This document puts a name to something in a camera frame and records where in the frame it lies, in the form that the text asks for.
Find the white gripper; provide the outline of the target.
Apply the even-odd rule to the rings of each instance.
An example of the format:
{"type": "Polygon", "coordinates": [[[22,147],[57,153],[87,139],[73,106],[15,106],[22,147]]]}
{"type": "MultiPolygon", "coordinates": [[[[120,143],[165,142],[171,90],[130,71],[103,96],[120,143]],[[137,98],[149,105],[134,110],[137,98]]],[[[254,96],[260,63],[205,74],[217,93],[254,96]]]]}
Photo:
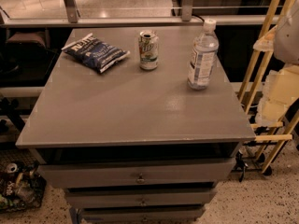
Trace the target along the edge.
{"type": "Polygon", "coordinates": [[[278,122],[299,98],[299,66],[285,64],[279,71],[271,70],[264,82],[263,96],[255,122],[266,127],[278,122]]]}

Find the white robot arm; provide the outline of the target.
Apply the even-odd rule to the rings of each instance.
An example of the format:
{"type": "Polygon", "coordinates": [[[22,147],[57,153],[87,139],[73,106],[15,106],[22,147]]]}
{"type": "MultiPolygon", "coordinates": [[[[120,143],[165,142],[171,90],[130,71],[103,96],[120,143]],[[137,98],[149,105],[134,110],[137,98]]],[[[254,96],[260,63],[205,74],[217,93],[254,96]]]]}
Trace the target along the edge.
{"type": "Polygon", "coordinates": [[[273,51],[274,57],[285,63],[279,70],[271,70],[263,86],[255,122],[270,126],[282,118],[299,98],[299,0],[278,22],[258,39],[253,48],[273,51]]]}

